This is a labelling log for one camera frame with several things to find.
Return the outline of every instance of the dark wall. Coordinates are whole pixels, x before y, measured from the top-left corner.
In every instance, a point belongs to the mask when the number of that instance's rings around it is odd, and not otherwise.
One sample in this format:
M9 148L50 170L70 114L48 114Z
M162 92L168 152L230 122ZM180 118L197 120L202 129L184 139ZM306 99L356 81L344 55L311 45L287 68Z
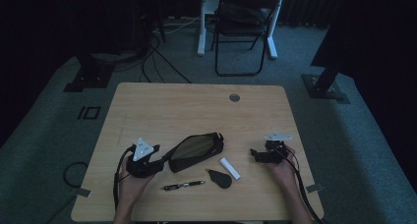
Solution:
M416 21L416 0L344 0L312 63L354 79L415 190Z
M105 10L103 0L0 0L0 146L75 56L73 27L85 50L117 53Z

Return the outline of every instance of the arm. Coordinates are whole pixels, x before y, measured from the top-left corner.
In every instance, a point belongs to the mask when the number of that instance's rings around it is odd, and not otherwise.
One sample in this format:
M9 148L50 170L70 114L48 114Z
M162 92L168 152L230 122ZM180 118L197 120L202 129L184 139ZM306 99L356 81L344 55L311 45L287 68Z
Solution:
M146 178L130 176L126 171L126 163L127 158L123 160L122 172L119 174L119 178L122 180L119 182L119 205L114 216L114 224L128 224L131 221L135 203L142 196L145 187L154 176L152 175Z
M295 152L294 149L288 146L287 148L291 152ZM293 154L288 153L287 158L292 162ZM293 167L286 160L282 160L279 164L268 163L266 166L282 188L285 199L287 200L292 223L313 223L304 201L301 198L300 192L298 191Z

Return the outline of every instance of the tripod stand base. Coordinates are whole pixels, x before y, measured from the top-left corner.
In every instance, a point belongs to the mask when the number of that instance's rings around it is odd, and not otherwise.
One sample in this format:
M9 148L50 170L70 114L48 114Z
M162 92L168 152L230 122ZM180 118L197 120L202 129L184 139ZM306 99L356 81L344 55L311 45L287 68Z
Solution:
M340 91L336 82L334 82L327 91L318 91L315 89L315 85L317 79L320 77L319 75L301 75L301 77L303 78L311 98L335 99L339 104L350 104L347 95Z
M82 92L84 88L107 88L111 75L114 70L114 65L97 63L98 71L95 75L86 78L86 72L81 67L77 72L72 83L67 84L64 92Z

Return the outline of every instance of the chair leg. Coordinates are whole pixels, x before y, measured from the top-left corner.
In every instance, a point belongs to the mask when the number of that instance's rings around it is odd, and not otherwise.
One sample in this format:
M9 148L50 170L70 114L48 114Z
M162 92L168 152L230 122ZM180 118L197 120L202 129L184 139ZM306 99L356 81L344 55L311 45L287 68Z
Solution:
M215 72L221 76L221 77L242 77L242 76L255 76L258 73L261 72L261 70L264 67L264 60L265 60L265 53L267 50L267 45L268 45L268 36L266 34L264 34L264 47L262 50L262 56L261 56L261 64L259 69L256 72L253 73L238 73L238 74L222 74L219 72L218 70L218 42L219 42L219 33L216 34L215 36L215 57L214 57L214 68L215 68Z
M255 38L254 42L252 42L251 48L249 48L249 50L252 50L254 48L255 44L258 41L258 38L259 38L259 36L257 35L257 37Z
M214 28L214 33L212 34L212 41L211 41L211 48L210 48L211 51L212 51L212 48L214 47L214 41L215 41L216 35L218 35L217 28Z
M215 37L215 54L214 54L214 69L215 72L219 75L222 76L221 73L218 72L218 39L219 39L219 33L217 32L217 30L214 31L214 37Z

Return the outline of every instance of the gray carpet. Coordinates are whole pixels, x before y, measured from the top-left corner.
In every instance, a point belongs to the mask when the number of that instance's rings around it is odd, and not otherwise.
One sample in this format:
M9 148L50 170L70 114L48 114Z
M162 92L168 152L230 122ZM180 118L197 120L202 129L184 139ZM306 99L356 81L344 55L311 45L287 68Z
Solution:
M286 89L313 175L324 187L320 197L326 222L417 223L417 196L354 82L343 75L336 79L351 104L308 95L301 75L322 72L310 63L325 34L317 28L277 27L274 40L278 59L266 58L263 71L255 77L218 77L213 70L213 51L209 51L210 33L206 56L197 56L197 28L169 33L157 50L193 84L273 84ZM238 55L229 52L222 51L225 59L221 62L239 68L258 66L259 49L241 50ZM96 56L106 60L123 57ZM157 54L153 59L146 61L145 68L152 82L162 83L155 66L167 83L186 82ZM89 163L116 86L145 82L144 77L140 79L140 64L122 64L116 67L108 88L63 92L79 67L72 58L56 71L1 148L1 223L74 223L73 189L64 182L64 170L74 162ZM83 107L100 107L97 119L79 119ZM68 177L78 184L84 175L85 168L75 166Z

